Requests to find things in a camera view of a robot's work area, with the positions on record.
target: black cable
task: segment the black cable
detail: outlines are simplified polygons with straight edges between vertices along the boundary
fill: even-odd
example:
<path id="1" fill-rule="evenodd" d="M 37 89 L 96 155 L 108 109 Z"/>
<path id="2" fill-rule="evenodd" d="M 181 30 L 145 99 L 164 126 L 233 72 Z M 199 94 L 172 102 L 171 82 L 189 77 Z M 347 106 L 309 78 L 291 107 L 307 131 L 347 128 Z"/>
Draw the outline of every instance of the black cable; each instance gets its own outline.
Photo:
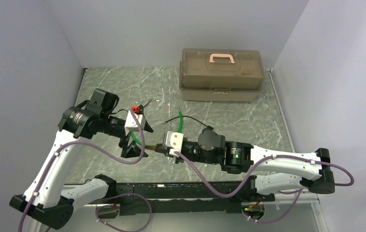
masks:
<path id="1" fill-rule="evenodd" d="M 117 114 L 117 113 L 118 113 L 118 112 L 120 112 L 120 111 L 125 111 L 125 112 L 127 112 L 127 110 L 125 110 L 125 109 L 121 109 L 121 110 L 117 111 L 116 113 L 111 113 L 110 115 L 115 115 L 115 114 Z"/>
<path id="2" fill-rule="evenodd" d="M 191 116 L 183 115 L 183 117 L 191 118 L 191 119 L 193 119 L 193 120 L 197 121 L 198 123 L 201 123 L 203 126 L 205 126 L 205 127 L 209 127 L 208 125 L 204 124 L 204 123 L 203 123 L 203 122 L 201 122 L 200 120 L 198 120 L 198 119 L 196 119 L 196 118 L 193 118 L 193 117 L 191 117 Z M 168 122 L 170 122 L 170 121 L 173 121 L 174 119 L 177 119 L 177 118 L 180 118 L 180 117 L 179 117 L 179 116 L 177 116 L 177 117 L 173 117 L 173 118 L 171 118 L 171 119 L 169 119 L 169 120 L 165 121 L 164 123 L 166 124 L 166 123 L 168 123 Z"/>

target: table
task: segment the table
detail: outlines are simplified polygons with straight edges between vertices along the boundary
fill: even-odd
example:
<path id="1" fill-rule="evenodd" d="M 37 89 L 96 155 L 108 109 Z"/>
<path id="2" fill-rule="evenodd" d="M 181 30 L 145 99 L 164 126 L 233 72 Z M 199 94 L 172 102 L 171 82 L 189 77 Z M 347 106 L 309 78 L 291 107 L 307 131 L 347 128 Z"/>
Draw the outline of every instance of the table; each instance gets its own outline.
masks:
<path id="1" fill-rule="evenodd" d="M 103 67 L 86 69 L 77 102 L 91 97 L 93 90 L 101 88 L 117 94 L 120 103 L 115 111 L 139 105 L 148 98 L 152 102 L 145 108 L 147 122 L 154 133 L 145 132 L 147 144 L 161 143 L 164 133 L 176 131 L 178 120 L 164 124 L 164 121 L 178 116 L 178 107 L 183 115 L 189 115 L 214 127 L 217 134 L 226 140 L 251 143 L 268 149 L 291 152 L 290 141 L 280 114 L 271 82 L 266 76 L 263 90 L 253 102 L 204 102 L 183 101 L 178 89 L 178 67 Z M 125 118 L 121 112 L 118 117 Z M 185 118 L 183 133 L 191 141 L 204 127 Z M 120 156 L 119 139 L 98 133 L 92 142 Z M 136 165 L 118 163 L 106 155 L 85 147 L 66 181 L 81 184 L 98 174 L 107 175 L 117 182 L 183 182 L 200 181 L 200 178 L 186 164 L 172 164 L 163 154 L 147 151 L 149 157 Z M 195 163 L 209 181 L 241 180 L 244 174 L 234 175 L 222 172 L 219 165 Z"/>

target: marble table top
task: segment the marble table top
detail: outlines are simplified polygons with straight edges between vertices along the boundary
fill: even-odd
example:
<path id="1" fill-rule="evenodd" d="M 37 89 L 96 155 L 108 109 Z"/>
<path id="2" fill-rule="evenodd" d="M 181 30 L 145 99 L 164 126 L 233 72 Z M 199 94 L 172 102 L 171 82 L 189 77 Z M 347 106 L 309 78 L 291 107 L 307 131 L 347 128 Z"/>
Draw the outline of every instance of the marble table top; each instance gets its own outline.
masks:
<path id="1" fill-rule="evenodd" d="M 168 130 L 177 131 L 178 120 L 164 124 L 178 116 L 178 107 L 183 115 L 189 115 L 214 127 L 217 134 L 226 140 L 251 143 L 268 149 L 291 152 L 290 142 L 280 115 L 278 103 L 268 77 L 264 78 L 262 93 L 253 102 L 204 102 L 183 101 L 178 89 L 178 67 L 103 67 L 86 70 L 77 102 L 91 97 L 93 90 L 101 88 L 115 93 L 120 103 L 115 111 L 128 109 L 148 98 L 152 102 L 145 108 L 148 123 L 154 133 L 145 132 L 147 144 L 161 143 Z M 126 118 L 126 113 L 117 115 Z M 183 133 L 190 141 L 204 127 L 185 118 Z M 98 133 L 92 142 L 119 156 L 119 139 Z M 200 181 L 186 163 L 173 164 L 163 154 L 147 151 L 149 157 L 138 164 L 125 165 L 110 159 L 90 147 L 84 147 L 66 181 L 68 184 L 84 183 L 98 174 L 105 174 L 117 182 L 183 182 Z M 241 180 L 244 174 L 222 172 L 219 165 L 195 163 L 209 181 Z"/>

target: floor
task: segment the floor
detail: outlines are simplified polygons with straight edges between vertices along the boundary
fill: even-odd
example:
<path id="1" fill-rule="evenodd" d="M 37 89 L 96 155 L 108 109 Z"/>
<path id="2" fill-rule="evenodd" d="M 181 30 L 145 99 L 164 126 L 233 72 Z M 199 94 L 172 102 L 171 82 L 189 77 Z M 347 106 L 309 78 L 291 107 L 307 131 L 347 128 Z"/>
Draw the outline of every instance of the floor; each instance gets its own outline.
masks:
<path id="1" fill-rule="evenodd" d="M 154 133 L 145 133 L 147 144 L 161 143 L 168 130 L 176 131 L 178 120 L 163 124 L 178 116 L 178 107 L 184 115 L 190 115 L 214 127 L 215 132 L 227 140 L 251 143 L 268 149 L 291 152 L 290 142 L 282 121 L 273 87 L 268 77 L 264 78 L 263 91 L 253 102 L 203 102 L 182 101 L 178 89 L 178 67 L 113 67 L 89 68 L 79 91 L 77 102 L 89 99 L 95 88 L 119 95 L 118 109 L 128 109 L 148 98 L 152 102 L 145 108 L 147 122 Z M 125 118 L 124 112 L 118 114 Z M 203 127 L 185 119 L 183 133 L 191 141 L 197 141 Z M 120 156 L 119 139 L 97 134 L 92 142 L 112 154 Z M 178 182 L 200 181 L 195 172 L 185 163 L 172 164 L 164 155 L 148 151 L 149 157 L 136 165 L 118 163 L 104 154 L 85 147 L 79 154 L 66 181 L 68 184 L 84 183 L 98 174 L 105 174 L 117 182 Z M 196 163 L 207 180 L 241 180 L 244 174 L 227 174 L 219 165 Z"/>

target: toolbox lid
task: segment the toolbox lid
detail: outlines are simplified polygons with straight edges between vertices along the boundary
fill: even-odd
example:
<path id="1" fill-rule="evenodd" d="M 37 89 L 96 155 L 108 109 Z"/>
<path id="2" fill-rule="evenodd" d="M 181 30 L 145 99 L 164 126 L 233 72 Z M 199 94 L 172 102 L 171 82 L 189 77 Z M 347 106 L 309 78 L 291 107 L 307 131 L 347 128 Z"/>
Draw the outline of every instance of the toolbox lid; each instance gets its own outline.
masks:
<path id="1" fill-rule="evenodd" d="M 185 48 L 183 88 L 257 89 L 263 79 L 259 51 Z"/>

